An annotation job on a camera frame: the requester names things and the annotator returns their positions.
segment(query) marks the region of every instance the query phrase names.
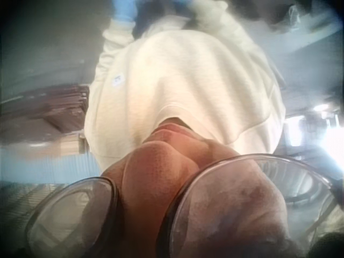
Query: ceiling light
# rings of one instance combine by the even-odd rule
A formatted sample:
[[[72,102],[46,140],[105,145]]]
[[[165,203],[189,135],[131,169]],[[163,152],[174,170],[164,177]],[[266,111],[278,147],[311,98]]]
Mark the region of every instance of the ceiling light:
[[[322,112],[322,111],[325,111],[326,109],[328,109],[328,104],[315,106],[313,110],[317,112]]]

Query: fabric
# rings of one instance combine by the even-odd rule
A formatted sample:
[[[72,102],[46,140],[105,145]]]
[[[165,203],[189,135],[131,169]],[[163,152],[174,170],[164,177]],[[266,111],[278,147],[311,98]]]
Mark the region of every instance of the fabric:
[[[200,31],[180,30],[187,19],[170,16],[135,42],[135,23],[112,21],[104,32],[85,121],[102,170],[174,117],[240,154],[274,152],[285,107],[266,56],[226,3],[190,8]]]

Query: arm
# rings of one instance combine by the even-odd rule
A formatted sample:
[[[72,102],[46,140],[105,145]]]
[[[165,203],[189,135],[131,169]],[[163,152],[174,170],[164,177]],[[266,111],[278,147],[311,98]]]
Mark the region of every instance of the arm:
[[[223,1],[193,0],[189,8],[196,14],[200,30],[221,41],[233,42],[248,50],[256,48],[252,39],[241,25],[227,12],[228,5]]]
[[[114,7],[110,27],[104,31],[105,44],[96,67],[95,81],[107,75],[116,55],[134,41],[132,35],[138,15],[136,0],[112,0]]]

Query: sleeve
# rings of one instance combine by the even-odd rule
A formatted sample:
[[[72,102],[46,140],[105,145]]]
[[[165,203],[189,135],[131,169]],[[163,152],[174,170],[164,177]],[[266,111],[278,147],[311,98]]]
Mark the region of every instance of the sleeve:
[[[132,35],[134,27],[135,22],[111,20],[110,27],[103,33],[105,43],[96,67],[95,82],[106,78],[108,69],[113,64],[116,55],[134,41]]]
[[[221,41],[233,42],[246,50],[257,48],[242,26],[227,12],[227,3],[193,0],[190,9],[196,14],[198,27],[203,32]]]

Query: glove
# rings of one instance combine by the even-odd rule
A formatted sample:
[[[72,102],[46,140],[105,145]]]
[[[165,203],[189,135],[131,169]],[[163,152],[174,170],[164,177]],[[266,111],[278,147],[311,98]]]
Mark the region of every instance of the glove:
[[[174,3],[188,5],[192,0],[173,0]]]
[[[137,0],[112,0],[115,20],[134,22],[138,16]]]

